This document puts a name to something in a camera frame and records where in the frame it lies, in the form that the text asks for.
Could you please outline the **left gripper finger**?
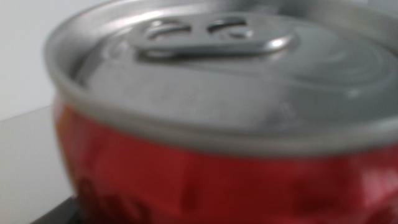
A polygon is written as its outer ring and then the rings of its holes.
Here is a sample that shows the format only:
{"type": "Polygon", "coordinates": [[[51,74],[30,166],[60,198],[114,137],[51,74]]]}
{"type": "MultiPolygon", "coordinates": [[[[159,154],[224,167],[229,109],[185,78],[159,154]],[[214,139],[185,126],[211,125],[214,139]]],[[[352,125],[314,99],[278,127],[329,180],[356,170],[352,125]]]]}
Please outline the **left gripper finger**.
{"type": "Polygon", "coordinates": [[[81,216],[75,198],[70,197],[30,224],[81,224],[81,216]]]}

